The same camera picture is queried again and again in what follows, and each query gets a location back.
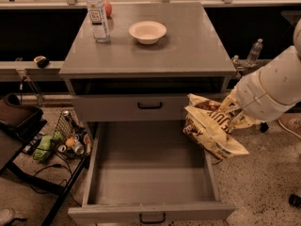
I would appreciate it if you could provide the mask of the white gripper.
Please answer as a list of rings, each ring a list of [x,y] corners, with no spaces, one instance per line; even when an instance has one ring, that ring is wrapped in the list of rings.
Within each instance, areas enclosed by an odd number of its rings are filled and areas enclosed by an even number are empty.
[[[223,100],[225,114],[242,108],[230,122],[230,130],[273,121],[296,105],[296,77],[277,70],[257,70],[243,77]]]

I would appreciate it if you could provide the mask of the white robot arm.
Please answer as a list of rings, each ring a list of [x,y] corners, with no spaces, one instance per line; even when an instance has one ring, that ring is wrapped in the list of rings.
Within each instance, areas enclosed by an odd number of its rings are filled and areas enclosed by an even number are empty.
[[[228,129],[242,129],[278,119],[301,101],[301,20],[293,45],[268,64],[244,76],[219,108],[232,114]]]

